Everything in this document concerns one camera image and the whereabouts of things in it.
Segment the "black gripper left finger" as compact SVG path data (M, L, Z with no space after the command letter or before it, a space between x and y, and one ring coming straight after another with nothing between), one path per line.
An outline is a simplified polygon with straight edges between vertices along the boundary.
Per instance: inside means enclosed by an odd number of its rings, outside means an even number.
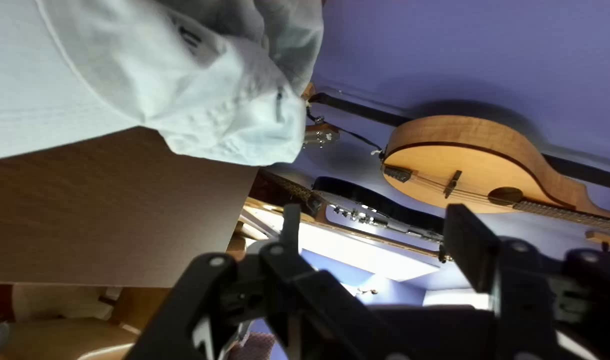
M268 327L290 360L358 360L351 334L358 301L299 254L300 208L288 205L282 231L263 253L272 295Z

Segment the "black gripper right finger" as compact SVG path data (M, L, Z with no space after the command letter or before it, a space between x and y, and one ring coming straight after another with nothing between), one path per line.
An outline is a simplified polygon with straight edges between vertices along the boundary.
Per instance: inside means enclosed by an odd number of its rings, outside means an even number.
M477 292L489 295L496 324L496 360L558 360L553 290L543 259L525 240L501 240L465 205L451 205L444 251Z

